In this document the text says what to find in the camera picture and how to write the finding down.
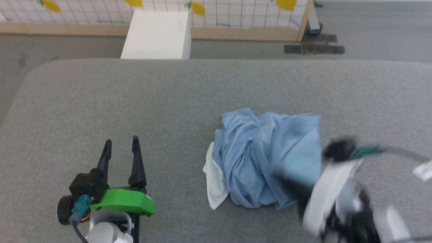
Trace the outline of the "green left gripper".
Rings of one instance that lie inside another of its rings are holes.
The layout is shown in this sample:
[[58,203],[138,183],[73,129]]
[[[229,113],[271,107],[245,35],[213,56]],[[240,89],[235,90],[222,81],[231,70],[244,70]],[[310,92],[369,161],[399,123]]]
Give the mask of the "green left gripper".
[[[112,141],[106,140],[97,168],[108,175],[109,161],[112,153]],[[138,136],[133,136],[132,153],[134,154],[131,176],[128,184],[132,189],[146,190],[146,176]],[[108,209],[126,213],[153,215],[156,212],[155,202],[147,194],[126,189],[108,189],[99,203],[92,203],[90,209]]]

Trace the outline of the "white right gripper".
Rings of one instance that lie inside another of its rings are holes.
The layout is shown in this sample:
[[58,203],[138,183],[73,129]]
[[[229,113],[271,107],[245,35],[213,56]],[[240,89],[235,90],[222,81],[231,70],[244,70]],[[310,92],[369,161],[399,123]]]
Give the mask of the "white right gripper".
[[298,197],[297,213],[303,221],[303,228],[313,236],[321,237],[336,199],[362,161],[356,159],[329,163],[314,187],[289,178],[281,168],[274,168],[273,176],[283,190]]

